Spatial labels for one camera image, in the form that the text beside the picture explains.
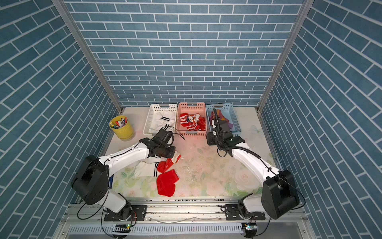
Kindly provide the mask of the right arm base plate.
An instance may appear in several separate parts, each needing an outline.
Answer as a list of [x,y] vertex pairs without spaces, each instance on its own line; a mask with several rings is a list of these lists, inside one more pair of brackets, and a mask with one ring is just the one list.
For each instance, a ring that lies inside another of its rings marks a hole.
[[224,213],[225,219],[227,221],[262,221],[266,219],[264,212],[248,213],[243,208],[239,207],[237,204],[226,204],[220,207],[220,210]]

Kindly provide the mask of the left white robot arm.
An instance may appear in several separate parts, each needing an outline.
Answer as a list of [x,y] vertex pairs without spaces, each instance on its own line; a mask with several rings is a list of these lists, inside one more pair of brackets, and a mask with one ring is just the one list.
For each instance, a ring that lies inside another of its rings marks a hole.
[[130,202],[111,189],[110,177],[121,169],[149,157],[170,158],[175,155],[174,133],[160,129],[152,138],[143,138],[132,147],[110,155],[83,159],[71,187],[87,205],[98,204],[118,221],[132,217]]

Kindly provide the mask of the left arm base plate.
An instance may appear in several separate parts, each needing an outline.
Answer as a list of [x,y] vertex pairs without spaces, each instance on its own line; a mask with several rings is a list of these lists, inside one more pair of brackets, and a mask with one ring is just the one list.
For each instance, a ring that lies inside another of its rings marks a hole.
[[141,222],[145,220],[147,213],[147,205],[132,205],[123,208],[120,212],[115,213],[110,209],[104,211],[104,221],[106,222]]

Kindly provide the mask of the red santa sock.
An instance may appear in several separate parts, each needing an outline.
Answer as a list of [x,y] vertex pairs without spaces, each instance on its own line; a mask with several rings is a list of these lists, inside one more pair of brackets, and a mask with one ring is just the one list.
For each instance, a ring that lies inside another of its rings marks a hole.
[[157,190],[161,196],[172,197],[176,190],[176,183],[179,177],[174,169],[170,170],[173,166],[173,160],[168,158],[166,161],[162,161],[157,167]]
[[180,125],[187,131],[204,131],[206,130],[206,120],[199,113],[180,114]]

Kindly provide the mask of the purple striped sock front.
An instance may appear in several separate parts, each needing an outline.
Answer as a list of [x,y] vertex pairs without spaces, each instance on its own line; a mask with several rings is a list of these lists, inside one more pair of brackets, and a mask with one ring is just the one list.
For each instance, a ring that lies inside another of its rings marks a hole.
[[[226,117],[222,114],[222,112],[221,112],[220,109],[217,109],[216,112],[217,112],[217,114],[218,114],[218,117],[219,117],[221,120],[224,120],[224,121],[227,121],[227,122],[228,122],[228,126],[229,126],[229,128],[232,130],[234,125],[230,122],[230,120],[229,120],[228,118],[226,118]],[[210,114],[210,117],[209,117],[209,119],[210,119],[210,124],[212,124],[214,118],[215,118],[215,114],[214,114],[214,111],[212,111],[211,114]]]

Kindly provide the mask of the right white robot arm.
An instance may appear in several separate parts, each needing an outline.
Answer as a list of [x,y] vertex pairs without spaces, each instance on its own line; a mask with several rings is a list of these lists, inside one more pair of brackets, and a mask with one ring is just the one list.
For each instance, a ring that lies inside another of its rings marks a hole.
[[249,219],[255,212],[265,212],[272,219],[295,210],[300,204],[300,192],[296,189],[294,176],[288,170],[281,171],[267,163],[252,151],[243,138],[234,136],[228,121],[213,109],[212,129],[207,134],[208,145],[217,146],[241,162],[262,183],[261,196],[247,195],[238,201],[239,215]]

